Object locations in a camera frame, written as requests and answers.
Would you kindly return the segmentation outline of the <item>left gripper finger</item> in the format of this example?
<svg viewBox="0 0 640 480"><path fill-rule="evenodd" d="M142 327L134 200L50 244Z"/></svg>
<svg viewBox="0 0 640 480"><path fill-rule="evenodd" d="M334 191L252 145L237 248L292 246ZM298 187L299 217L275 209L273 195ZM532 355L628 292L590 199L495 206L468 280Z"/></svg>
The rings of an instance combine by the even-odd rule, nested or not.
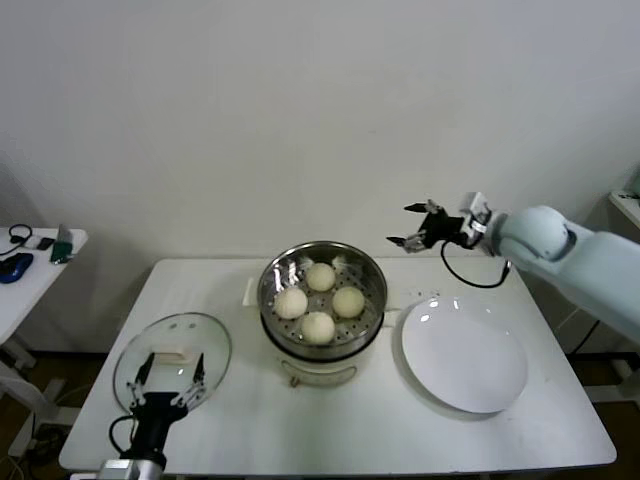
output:
<svg viewBox="0 0 640 480"><path fill-rule="evenodd" d="M144 363L139 367L136 376L132 382L127 383L127 389L131 394L130 407L135 408L145 403L144 387L151 372L155 354L150 353Z"/></svg>
<svg viewBox="0 0 640 480"><path fill-rule="evenodd" d="M206 393L204 354L201 353L196 363L191 384L171 401L174 406L198 406Z"/></svg>

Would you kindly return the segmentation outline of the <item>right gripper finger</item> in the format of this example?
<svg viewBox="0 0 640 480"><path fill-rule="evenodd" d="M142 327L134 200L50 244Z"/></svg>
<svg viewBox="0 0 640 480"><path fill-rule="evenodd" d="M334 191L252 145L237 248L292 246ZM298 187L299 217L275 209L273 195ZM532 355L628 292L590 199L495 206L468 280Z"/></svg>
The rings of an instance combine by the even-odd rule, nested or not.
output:
<svg viewBox="0 0 640 480"><path fill-rule="evenodd" d="M418 231L407 237L388 236L387 240L400 247L404 251L424 251L428 249L425 245L426 232Z"/></svg>
<svg viewBox="0 0 640 480"><path fill-rule="evenodd" d="M432 199L428 199L426 202L415 202L404 206L403 209L412 213L438 215L443 210L443 207Z"/></svg>

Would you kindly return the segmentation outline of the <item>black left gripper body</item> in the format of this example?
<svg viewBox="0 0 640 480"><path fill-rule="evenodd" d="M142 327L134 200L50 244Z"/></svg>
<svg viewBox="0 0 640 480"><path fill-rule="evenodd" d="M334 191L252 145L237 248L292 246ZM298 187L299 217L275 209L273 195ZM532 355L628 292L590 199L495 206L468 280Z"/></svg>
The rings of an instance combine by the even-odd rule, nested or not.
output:
<svg viewBox="0 0 640 480"><path fill-rule="evenodd" d="M151 457L163 453L170 427L187 416L188 408L177 392L149 392L132 413L138 425L129 451L134 457Z"/></svg>

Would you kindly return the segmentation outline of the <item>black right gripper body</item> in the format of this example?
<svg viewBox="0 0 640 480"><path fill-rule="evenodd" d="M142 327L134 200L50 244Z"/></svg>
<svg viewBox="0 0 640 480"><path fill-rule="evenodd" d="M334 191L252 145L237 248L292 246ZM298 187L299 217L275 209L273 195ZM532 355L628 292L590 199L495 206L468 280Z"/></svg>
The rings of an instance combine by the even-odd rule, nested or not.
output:
<svg viewBox="0 0 640 480"><path fill-rule="evenodd" d="M419 244L433 247L437 242L452 242L461 247L471 247L473 235L469 234L470 215L450 216L443 208L422 208L424 220L418 228Z"/></svg>

